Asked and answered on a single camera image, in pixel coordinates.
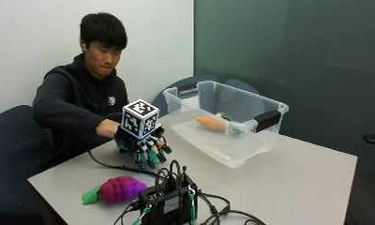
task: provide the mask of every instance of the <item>ear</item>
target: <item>ear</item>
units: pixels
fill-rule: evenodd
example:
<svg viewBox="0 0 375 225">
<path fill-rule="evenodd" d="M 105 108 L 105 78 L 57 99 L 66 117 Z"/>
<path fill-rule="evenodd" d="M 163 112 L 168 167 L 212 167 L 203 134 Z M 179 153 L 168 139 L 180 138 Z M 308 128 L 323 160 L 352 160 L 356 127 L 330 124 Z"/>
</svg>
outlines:
<svg viewBox="0 0 375 225">
<path fill-rule="evenodd" d="M 86 44 L 86 41 L 79 38 L 79 46 L 81 46 L 81 49 L 83 50 L 83 52 L 87 51 L 87 44 Z"/>
</svg>

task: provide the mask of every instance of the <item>black hair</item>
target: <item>black hair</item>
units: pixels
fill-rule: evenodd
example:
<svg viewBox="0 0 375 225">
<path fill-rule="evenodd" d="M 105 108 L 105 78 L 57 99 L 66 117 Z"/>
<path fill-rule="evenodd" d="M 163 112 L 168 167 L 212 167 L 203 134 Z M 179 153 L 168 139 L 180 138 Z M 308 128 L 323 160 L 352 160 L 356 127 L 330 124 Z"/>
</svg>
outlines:
<svg viewBox="0 0 375 225">
<path fill-rule="evenodd" d="M 129 37 L 121 20 L 106 12 L 91 13 L 81 22 L 81 39 L 87 46 L 93 41 L 99 41 L 117 50 L 125 50 Z"/>
</svg>

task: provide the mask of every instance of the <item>fiducial marker cube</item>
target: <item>fiducial marker cube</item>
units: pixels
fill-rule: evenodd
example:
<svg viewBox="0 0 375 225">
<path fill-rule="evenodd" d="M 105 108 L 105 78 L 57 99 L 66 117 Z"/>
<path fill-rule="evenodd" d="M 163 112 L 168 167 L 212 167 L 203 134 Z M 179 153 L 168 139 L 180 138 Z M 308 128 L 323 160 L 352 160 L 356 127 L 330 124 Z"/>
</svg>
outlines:
<svg viewBox="0 0 375 225">
<path fill-rule="evenodd" d="M 155 130 L 160 110 L 142 99 L 134 101 L 123 109 L 122 128 L 139 140 Z"/>
</svg>

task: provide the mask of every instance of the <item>white wall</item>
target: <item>white wall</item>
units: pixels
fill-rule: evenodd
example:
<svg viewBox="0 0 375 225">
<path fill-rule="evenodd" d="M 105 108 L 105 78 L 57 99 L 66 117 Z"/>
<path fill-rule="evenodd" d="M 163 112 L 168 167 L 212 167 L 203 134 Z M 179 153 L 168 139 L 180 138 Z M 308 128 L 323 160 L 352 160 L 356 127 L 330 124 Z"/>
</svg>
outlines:
<svg viewBox="0 0 375 225">
<path fill-rule="evenodd" d="M 0 112 L 31 105 L 45 74 L 81 52 L 79 23 L 98 11 L 127 28 L 118 74 L 130 101 L 151 102 L 168 84 L 192 76 L 192 0 L 0 0 Z"/>
</svg>

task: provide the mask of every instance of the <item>chair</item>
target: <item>chair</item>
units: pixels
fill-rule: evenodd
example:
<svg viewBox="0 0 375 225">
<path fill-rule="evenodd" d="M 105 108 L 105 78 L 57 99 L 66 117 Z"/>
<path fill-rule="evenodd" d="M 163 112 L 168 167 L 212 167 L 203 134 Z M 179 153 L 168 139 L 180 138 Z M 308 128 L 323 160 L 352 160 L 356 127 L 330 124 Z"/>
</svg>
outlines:
<svg viewBox="0 0 375 225">
<path fill-rule="evenodd" d="M 35 123 L 31 106 L 0 113 L 0 225 L 43 224 L 27 179 L 46 169 L 50 139 Z"/>
<path fill-rule="evenodd" d="M 364 140 L 375 144 L 375 135 L 364 135 Z M 350 194 L 347 225 L 375 225 L 375 177 L 356 173 Z"/>
<path fill-rule="evenodd" d="M 202 81 L 215 81 L 215 82 L 218 82 L 218 80 L 219 80 L 219 78 L 218 78 L 216 75 L 188 77 L 188 78 L 184 78 L 183 80 L 175 82 L 174 84 L 171 84 L 166 89 L 168 89 L 171 87 L 187 86 L 190 84 L 194 84 L 194 83 L 198 83 L 198 82 L 202 82 Z M 159 93 L 159 95 L 156 96 L 156 98 L 154 99 L 151 104 L 155 107 L 158 107 L 159 110 L 160 110 L 159 117 L 163 117 L 164 115 L 168 114 L 168 105 L 166 103 L 166 97 L 163 95 L 163 91 Z"/>
</svg>

